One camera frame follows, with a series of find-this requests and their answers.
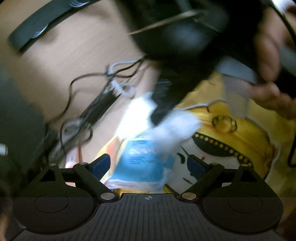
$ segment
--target ribbed black surface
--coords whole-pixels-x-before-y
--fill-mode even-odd
[[[275,232],[238,235],[212,225],[195,204],[173,194],[124,194],[115,203],[102,204],[84,226],[59,235],[28,231],[15,241],[283,241]]]

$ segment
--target circular cover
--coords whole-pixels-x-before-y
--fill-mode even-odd
[[[278,197],[266,194],[256,183],[243,182],[210,192],[203,200],[203,209],[214,224],[236,233],[270,229],[283,214]]]
[[[93,199],[68,185],[39,185],[24,191],[13,206],[21,226],[38,233],[60,233],[84,223],[93,212]]]

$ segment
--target blue package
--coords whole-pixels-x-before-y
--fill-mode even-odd
[[[126,144],[122,152],[117,167],[108,180],[108,182],[123,181],[123,187],[131,182],[132,186],[139,186],[135,182],[153,183],[153,188],[159,188],[164,185],[167,174],[172,168],[174,158],[169,156],[167,160],[162,160],[161,155],[157,152],[152,140],[145,138],[135,138]]]

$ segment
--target cartoon face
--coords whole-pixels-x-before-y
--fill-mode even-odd
[[[197,181],[193,176],[191,176],[190,172],[187,169],[186,161],[188,154],[195,155],[207,164],[210,164],[212,162],[219,163],[227,169],[238,169],[240,165],[238,159],[233,155],[220,157],[206,153],[196,145],[193,138],[190,138],[188,141],[182,144],[182,148],[180,148],[179,152],[175,156],[171,178],[167,182],[167,185],[173,191],[179,194],[190,188]]]

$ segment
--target human hand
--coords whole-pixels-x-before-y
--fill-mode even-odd
[[[285,14],[291,27],[296,30],[296,8],[290,8]],[[272,8],[264,12],[255,39],[258,54],[259,73],[268,83],[251,87],[251,98],[260,106],[268,110],[275,110],[286,119],[296,118],[296,99],[286,93],[281,93],[273,82],[280,71],[279,49],[284,44],[295,47],[284,23]]]

